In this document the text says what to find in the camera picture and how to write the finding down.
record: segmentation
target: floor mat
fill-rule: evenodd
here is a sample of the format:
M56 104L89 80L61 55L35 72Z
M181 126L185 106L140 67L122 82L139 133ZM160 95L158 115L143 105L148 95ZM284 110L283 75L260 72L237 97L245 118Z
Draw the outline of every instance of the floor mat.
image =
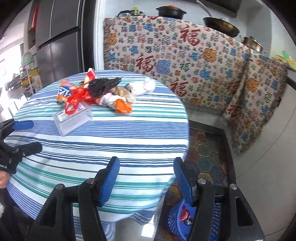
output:
M189 149L185 159L186 167L194 170L196 178L204 178L213 185L228 186L226 155L220 136L190 128L189 138ZM182 240L173 235L167 226L168 214L172 206L181 199L182 194L178 183L175 182L165 195L154 241Z

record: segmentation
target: refrigerator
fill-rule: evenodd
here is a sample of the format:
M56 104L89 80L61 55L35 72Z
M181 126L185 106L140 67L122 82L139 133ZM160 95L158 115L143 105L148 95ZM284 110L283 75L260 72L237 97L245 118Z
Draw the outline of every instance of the refrigerator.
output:
M40 0L36 59L43 87L94 67L96 0Z

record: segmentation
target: patterned cloth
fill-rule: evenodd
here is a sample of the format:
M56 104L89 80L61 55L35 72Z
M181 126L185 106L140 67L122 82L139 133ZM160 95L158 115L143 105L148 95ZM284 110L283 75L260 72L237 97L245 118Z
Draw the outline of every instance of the patterned cloth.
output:
M85 75L67 79L78 85ZM119 86L146 78L124 71L98 71L96 77L121 77ZM55 185L81 184L117 156L119 175L109 201L99 208L101 220L115 222L134 215L134 219L145 223L151 218L164 190L173 181L174 159L186 157L189 131L182 102L163 84L155 83L153 93L136 97L132 113L117 114L108 107L92 105L93 120L65 137L59 135L52 117L62 109L56 103L60 81L31 97L15 120L32 120L34 127L14 131L5 139L12 146L35 141L43 146L41 153L23 158L7 186L20 208L35 219ZM78 205L73 207L79 238ZM111 240L115 226L104 226Z
M237 151L246 149L273 114L286 66L211 28L172 18L107 18L105 69L145 74L189 107L233 125Z

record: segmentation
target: blue striped tablecloth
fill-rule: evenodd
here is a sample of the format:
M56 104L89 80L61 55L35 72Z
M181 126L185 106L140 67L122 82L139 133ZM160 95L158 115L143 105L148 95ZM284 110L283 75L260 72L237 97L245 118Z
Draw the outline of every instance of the blue striped tablecloth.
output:
M85 75L67 79L78 85ZM146 78L113 70L97 71L96 75L121 77L119 86ZM119 175L109 201L99 208L101 220L115 222L132 216L139 223L149 221L173 180L174 158L186 156L189 129L181 101L166 86L155 82L153 93L136 97L132 113L117 114L108 107L92 105L93 120L65 137L59 135L52 117L62 109L56 103L60 81L25 103L15 120L32 120L34 127L14 131L5 142L16 146L38 141L43 150L23 158L7 185L22 210L35 219L55 185L81 184L105 168L112 156L117 156ZM77 204L74 216L79 227Z

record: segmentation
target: person's hand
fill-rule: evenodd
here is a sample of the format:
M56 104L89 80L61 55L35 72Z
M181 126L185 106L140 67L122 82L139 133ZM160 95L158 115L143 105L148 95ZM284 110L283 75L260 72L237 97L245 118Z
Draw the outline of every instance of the person's hand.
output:
M0 171L0 189L6 188L9 179L10 174L8 172Z

